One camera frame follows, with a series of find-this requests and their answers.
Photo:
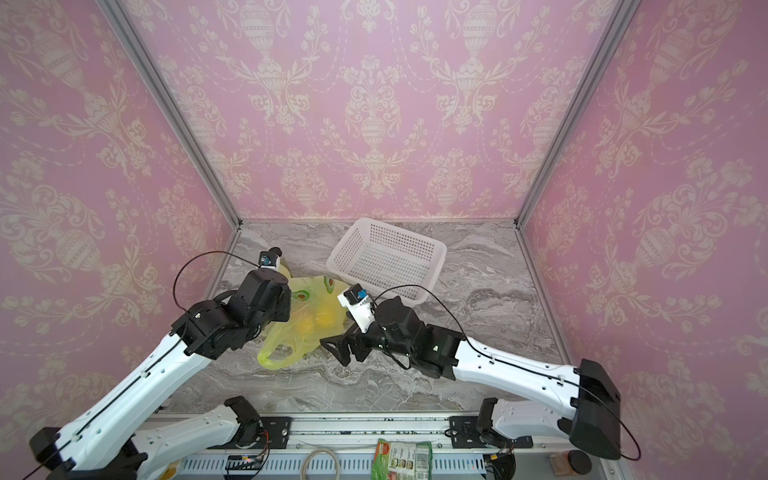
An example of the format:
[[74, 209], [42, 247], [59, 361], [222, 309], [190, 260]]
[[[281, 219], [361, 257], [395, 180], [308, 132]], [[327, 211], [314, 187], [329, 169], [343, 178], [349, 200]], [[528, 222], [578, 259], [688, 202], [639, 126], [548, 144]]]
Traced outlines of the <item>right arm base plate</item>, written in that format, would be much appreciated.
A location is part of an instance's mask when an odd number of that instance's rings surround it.
[[444, 435], [451, 439], [454, 449], [497, 447], [499, 449], [531, 449], [534, 446], [531, 436], [515, 439], [496, 432], [489, 420], [479, 416], [450, 416], [449, 427]]

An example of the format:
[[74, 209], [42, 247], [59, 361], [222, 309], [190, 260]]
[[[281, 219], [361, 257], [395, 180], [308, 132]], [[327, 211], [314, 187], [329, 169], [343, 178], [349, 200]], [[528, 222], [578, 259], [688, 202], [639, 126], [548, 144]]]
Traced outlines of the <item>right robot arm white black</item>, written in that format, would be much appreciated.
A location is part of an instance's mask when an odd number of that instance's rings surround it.
[[342, 365], [364, 361], [379, 350], [401, 368], [452, 381], [477, 383], [543, 405], [554, 427], [578, 449], [596, 457], [621, 457], [621, 396], [604, 367], [583, 359], [577, 366], [555, 365], [489, 347], [466, 334], [426, 324], [398, 297], [378, 305], [369, 299], [340, 299], [353, 325], [321, 340]]

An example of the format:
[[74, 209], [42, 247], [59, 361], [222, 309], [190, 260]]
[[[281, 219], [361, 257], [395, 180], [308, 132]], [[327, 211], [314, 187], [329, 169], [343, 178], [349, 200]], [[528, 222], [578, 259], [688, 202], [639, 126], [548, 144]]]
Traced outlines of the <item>yellow-green plastic bag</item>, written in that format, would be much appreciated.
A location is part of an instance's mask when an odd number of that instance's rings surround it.
[[347, 310], [338, 300], [349, 284], [330, 276], [293, 277], [284, 266], [278, 271], [289, 280], [291, 310], [287, 322], [273, 322], [264, 332], [257, 360], [267, 370], [297, 363], [321, 339], [343, 334], [349, 326]]

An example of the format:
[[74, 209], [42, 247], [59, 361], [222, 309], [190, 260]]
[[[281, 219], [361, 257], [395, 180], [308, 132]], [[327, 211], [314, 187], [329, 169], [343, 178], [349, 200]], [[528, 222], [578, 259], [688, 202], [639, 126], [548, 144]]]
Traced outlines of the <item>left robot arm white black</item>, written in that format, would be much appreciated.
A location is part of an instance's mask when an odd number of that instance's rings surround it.
[[272, 322], [290, 317], [292, 293], [277, 269], [250, 271], [240, 287], [187, 309], [155, 350], [82, 415], [43, 427], [29, 441], [51, 479], [150, 479], [212, 446], [249, 447], [264, 435], [244, 397], [166, 428], [139, 428], [187, 380], [223, 353], [242, 348]]

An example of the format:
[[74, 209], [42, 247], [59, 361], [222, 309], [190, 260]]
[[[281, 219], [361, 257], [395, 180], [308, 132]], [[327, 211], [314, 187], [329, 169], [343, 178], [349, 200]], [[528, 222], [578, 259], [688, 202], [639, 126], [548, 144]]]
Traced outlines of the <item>white plastic basket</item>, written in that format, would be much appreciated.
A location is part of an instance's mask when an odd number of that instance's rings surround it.
[[326, 260], [327, 270], [371, 295], [399, 296], [413, 307], [434, 289], [447, 255], [445, 243], [370, 218], [345, 232]]

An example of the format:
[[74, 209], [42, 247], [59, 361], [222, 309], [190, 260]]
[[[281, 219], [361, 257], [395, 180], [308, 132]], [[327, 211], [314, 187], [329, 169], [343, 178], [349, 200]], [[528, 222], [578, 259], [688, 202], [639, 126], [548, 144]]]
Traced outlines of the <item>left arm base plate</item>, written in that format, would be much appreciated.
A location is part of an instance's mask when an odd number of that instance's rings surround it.
[[290, 438], [293, 418], [289, 416], [262, 416], [259, 434], [254, 438], [252, 447], [270, 450], [285, 450]]

